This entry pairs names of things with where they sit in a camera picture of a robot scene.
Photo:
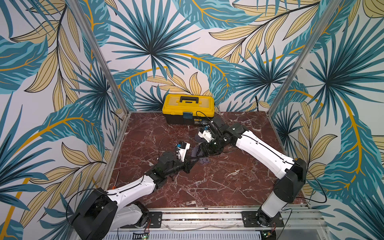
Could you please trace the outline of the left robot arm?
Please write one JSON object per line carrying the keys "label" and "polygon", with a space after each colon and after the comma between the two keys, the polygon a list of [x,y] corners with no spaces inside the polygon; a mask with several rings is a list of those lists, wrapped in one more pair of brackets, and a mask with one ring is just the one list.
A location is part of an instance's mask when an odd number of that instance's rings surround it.
{"label": "left robot arm", "polygon": [[142,224],[148,210],[137,200],[160,189],[168,177],[179,172],[189,173],[199,158],[165,152],[156,165],[136,181],[122,187],[104,191],[92,189],[90,195],[67,222],[82,240],[101,240],[109,231],[125,225]]}

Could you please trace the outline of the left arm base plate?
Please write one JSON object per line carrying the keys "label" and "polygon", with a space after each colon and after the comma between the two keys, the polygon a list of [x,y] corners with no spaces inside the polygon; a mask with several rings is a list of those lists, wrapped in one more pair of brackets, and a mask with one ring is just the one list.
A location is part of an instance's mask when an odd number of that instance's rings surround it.
{"label": "left arm base plate", "polygon": [[139,221],[134,224],[136,228],[149,227],[154,229],[159,229],[162,226],[163,213],[162,212],[148,212],[144,213]]}

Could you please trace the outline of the lavender stand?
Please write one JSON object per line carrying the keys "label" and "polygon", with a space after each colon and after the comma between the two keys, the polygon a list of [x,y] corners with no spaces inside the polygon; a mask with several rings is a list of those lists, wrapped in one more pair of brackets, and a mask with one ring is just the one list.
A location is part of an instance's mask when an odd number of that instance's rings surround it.
{"label": "lavender stand", "polygon": [[195,135],[195,141],[197,143],[203,143],[205,142],[206,140],[202,137],[202,133],[201,132],[198,132],[196,135]]}
{"label": "lavender stand", "polygon": [[210,158],[204,155],[203,150],[200,148],[200,146],[196,146],[193,148],[192,153],[191,153],[191,160],[195,162],[199,162],[203,165],[209,164]]}

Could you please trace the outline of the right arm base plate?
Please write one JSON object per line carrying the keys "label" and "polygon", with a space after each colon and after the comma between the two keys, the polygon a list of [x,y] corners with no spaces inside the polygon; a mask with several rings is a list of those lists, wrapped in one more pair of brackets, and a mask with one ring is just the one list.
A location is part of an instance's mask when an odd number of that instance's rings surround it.
{"label": "right arm base plate", "polygon": [[278,212],[273,218],[262,213],[261,211],[243,211],[241,212],[241,215],[245,228],[274,228],[284,226],[284,221],[280,212]]}

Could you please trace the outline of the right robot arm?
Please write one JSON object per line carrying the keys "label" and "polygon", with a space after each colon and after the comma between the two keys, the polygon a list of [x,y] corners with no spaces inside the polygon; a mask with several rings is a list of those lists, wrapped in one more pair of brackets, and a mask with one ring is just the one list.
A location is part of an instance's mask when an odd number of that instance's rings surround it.
{"label": "right robot arm", "polygon": [[280,153],[242,124],[229,126],[216,116],[200,128],[196,137],[200,142],[198,157],[220,155],[226,146],[232,145],[254,157],[278,178],[272,193],[257,211],[256,222],[260,226],[270,226],[280,210],[294,202],[306,183],[307,163],[304,160],[294,160]]}

